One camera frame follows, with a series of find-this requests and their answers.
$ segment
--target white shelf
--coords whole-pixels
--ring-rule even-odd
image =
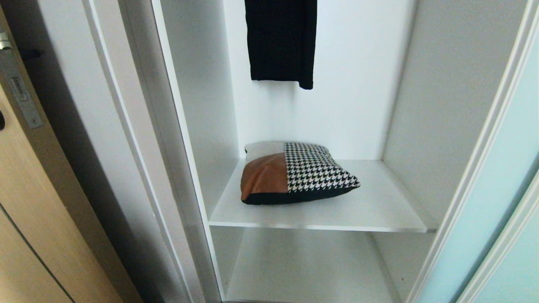
[[[400,302],[366,233],[247,229],[227,301]]]
[[[240,199],[245,160],[240,160],[209,223],[290,229],[433,232],[434,221],[383,161],[338,163],[361,187],[339,197],[287,205],[247,205]]]

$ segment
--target cushion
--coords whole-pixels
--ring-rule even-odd
[[[324,146],[298,142],[249,144],[241,177],[246,204],[289,204],[331,198],[360,187]]]

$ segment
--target black fabric panel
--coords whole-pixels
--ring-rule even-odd
[[[246,200],[242,201],[245,204],[251,205],[279,205],[292,204],[299,202],[308,202],[326,198],[332,198],[346,194],[347,192],[356,189],[357,187],[337,188],[329,190],[311,190],[303,192],[261,192],[250,194]]]
[[[313,88],[316,0],[245,0],[252,80]]]

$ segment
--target door handle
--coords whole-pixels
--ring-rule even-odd
[[[0,111],[0,130],[4,129],[4,127],[5,127],[4,114],[2,114],[2,111]]]

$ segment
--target houndstooth pattern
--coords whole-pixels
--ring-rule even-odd
[[[333,160],[324,146],[285,142],[288,192],[359,187],[357,178]]]

